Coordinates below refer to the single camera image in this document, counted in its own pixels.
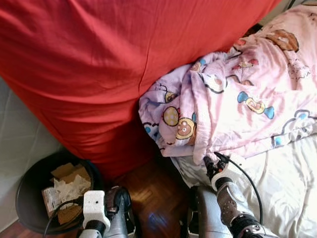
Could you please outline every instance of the cable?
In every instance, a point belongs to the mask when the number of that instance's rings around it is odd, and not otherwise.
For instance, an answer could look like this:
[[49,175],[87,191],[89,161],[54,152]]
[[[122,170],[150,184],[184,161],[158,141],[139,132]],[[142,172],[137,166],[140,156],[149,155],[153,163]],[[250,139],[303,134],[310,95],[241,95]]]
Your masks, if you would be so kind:
[[76,203],[76,204],[80,205],[80,204],[83,203],[83,197],[79,197],[79,198],[74,199],[74,200],[63,202],[54,210],[54,212],[52,213],[52,215],[51,215],[51,217],[50,217],[50,219],[49,219],[49,221],[48,221],[48,223],[47,223],[47,225],[45,227],[45,231],[43,233],[43,238],[46,238],[46,234],[48,232],[48,229],[50,227],[50,224],[51,224],[53,218],[57,215],[57,213],[61,209],[61,207],[66,205],[66,204],[68,204],[68,203]]
[[233,163],[233,165],[235,165],[242,173],[244,173],[244,175],[248,178],[248,180],[250,181],[250,184],[253,187],[254,192],[256,193],[258,202],[259,202],[259,209],[260,209],[260,224],[263,225],[263,206],[262,206],[262,201],[261,201],[261,197],[260,194],[254,184],[254,182],[252,181],[252,179],[250,178],[250,176],[239,166],[237,165],[234,161],[232,161],[230,158],[228,158],[229,162]]

